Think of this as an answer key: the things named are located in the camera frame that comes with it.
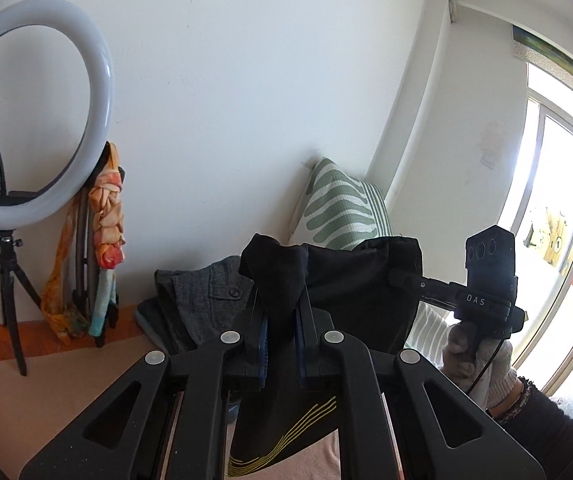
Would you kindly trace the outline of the right forearm black sleeve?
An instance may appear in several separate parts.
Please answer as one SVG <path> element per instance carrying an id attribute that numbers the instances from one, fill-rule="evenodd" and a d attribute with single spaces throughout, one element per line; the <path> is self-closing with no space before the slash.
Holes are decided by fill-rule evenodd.
<path id="1" fill-rule="evenodd" d="M 573 460 L 573 419 L 530 380 L 517 377 L 502 401 L 491 396 L 487 414 L 556 479 Z"/>

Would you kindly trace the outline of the right hand white glove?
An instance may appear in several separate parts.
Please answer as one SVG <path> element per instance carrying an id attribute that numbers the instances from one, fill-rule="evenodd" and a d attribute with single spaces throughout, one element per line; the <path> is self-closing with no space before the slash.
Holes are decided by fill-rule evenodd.
<path id="1" fill-rule="evenodd" d="M 448 333 L 442 373 L 483 410 L 495 410 L 521 385 L 511 366 L 509 340 L 484 339 L 472 350 L 477 328 L 460 322 Z"/>

